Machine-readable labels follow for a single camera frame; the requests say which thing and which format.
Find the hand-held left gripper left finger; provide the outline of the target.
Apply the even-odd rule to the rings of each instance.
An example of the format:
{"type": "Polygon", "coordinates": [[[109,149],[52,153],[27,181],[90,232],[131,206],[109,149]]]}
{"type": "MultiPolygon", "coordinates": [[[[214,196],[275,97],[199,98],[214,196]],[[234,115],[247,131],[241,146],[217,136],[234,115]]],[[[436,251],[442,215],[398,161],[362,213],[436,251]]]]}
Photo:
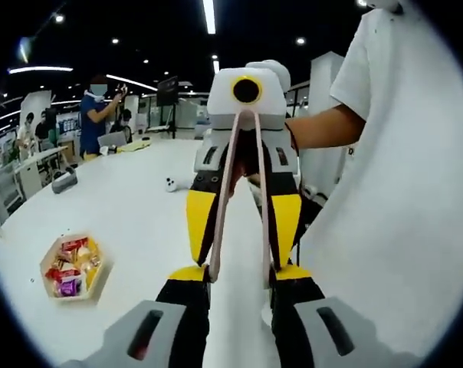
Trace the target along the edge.
{"type": "Polygon", "coordinates": [[[208,267],[172,273],[154,301],[142,301],[103,334],[99,350],[62,367],[201,367],[209,334],[208,267]]]}

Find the person's right hand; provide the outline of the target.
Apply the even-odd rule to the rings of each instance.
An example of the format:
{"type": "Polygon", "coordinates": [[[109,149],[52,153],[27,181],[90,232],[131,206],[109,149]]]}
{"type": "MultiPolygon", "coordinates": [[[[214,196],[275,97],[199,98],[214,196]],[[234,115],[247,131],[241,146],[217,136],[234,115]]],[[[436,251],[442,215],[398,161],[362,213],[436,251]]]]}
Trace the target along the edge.
{"type": "Polygon", "coordinates": [[[242,177],[257,187],[261,186],[257,153],[240,150],[235,154],[229,187],[230,196],[233,196],[236,184],[242,177]]]}

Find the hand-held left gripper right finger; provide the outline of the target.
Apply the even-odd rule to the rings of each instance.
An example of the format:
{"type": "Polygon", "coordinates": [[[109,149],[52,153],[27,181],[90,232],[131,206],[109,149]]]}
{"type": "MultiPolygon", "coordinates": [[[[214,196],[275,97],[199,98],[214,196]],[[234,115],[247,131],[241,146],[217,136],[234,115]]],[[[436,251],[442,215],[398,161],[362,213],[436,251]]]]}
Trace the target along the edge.
{"type": "Polygon", "coordinates": [[[282,367],[418,367],[422,359],[393,351],[375,324],[337,297],[325,297],[308,271],[270,271],[271,329],[282,367]]]}

